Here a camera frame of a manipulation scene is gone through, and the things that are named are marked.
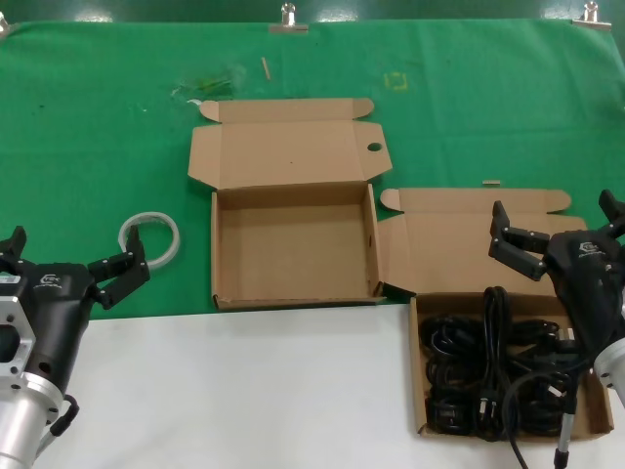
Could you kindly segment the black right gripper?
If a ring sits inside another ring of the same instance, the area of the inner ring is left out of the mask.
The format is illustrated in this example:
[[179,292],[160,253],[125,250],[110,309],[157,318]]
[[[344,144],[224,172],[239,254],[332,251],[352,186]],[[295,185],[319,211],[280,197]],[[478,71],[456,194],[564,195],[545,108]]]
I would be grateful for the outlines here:
[[[599,206],[607,222],[598,231],[551,238],[512,227],[503,203],[496,200],[488,250],[491,258],[534,281],[547,270],[575,338],[591,360],[624,335],[624,247],[618,241],[624,235],[624,203],[603,190]],[[535,254],[545,254],[544,261]]]

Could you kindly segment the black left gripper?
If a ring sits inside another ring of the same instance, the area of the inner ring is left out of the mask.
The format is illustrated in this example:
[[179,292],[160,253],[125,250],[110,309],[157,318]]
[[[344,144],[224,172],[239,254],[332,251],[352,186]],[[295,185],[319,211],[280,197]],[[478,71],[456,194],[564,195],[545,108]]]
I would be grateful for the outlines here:
[[34,332],[35,343],[24,370],[64,391],[94,300],[109,310],[149,281],[144,245],[139,230],[132,227],[125,252],[88,267],[35,265],[21,260],[26,240],[25,229],[17,226],[1,241],[1,272],[20,278],[14,285],[2,283],[1,294],[17,295]]

